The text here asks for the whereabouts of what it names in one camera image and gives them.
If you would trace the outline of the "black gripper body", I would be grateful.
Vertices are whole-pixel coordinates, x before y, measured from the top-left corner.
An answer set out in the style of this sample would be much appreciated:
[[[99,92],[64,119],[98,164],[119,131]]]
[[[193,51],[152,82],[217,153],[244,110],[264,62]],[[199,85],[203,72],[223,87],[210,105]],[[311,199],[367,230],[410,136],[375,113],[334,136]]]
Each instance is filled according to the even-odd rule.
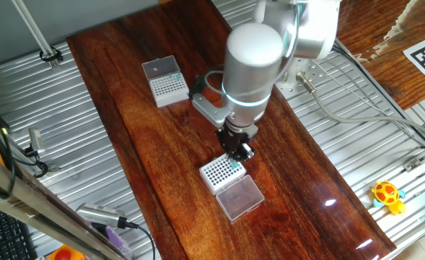
[[[244,128],[233,125],[223,125],[216,130],[216,137],[223,150],[238,150],[243,144],[251,143],[258,132],[256,125],[250,125]]]

